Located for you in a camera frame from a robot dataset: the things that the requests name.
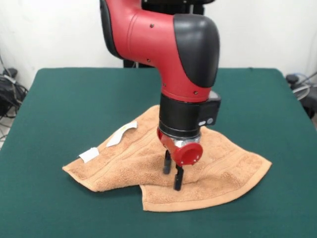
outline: white tag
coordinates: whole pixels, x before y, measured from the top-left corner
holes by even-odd
[[[119,130],[117,130],[113,137],[110,139],[110,141],[107,144],[107,147],[113,146],[113,145],[117,145],[120,143],[123,134],[131,128],[137,128],[138,127],[138,123],[136,121],[130,122],[126,125],[124,125],[123,127],[121,127]]]
[[[99,155],[98,148],[94,147],[82,153],[81,155],[79,155],[79,157],[83,159],[84,163],[87,163],[91,161],[92,159],[96,158],[98,155]]]

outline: green table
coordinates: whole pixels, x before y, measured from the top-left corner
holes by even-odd
[[[42,69],[0,152],[0,238],[316,237],[317,133],[275,69],[220,69],[213,127],[273,162],[243,197],[144,212],[138,186],[93,193],[61,167],[159,103],[155,69]]]

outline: towel fold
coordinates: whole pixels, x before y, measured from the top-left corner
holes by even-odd
[[[184,166],[183,185],[173,189],[177,173],[163,174],[165,148],[157,138],[159,106],[153,106],[135,119],[137,128],[129,129],[119,144],[99,145],[99,155],[84,163],[76,159],[62,169],[94,192],[139,185],[143,210],[175,212],[202,209],[235,200],[265,176],[271,162],[232,143],[219,132],[201,128],[202,158]]]

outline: red robot arm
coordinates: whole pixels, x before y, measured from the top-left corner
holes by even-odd
[[[100,0],[108,50],[120,59],[154,66],[162,79],[158,138],[165,165],[176,162],[176,190],[183,165],[199,161],[200,127],[215,123],[220,97],[211,93],[219,62],[219,35],[202,15],[143,10],[141,0]]]

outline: orange towel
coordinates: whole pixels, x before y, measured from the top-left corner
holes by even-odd
[[[224,135],[202,127],[202,158],[184,166],[181,191],[173,189],[175,164],[164,175],[165,148],[157,138],[159,106],[135,119],[138,127],[126,131],[121,142],[99,145],[99,155],[84,163],[81,158],[62,169],[94,192],[140,185],[143,209],[174,212],[201,209],[235,200],[264,177],[271,162],[232,143]]]

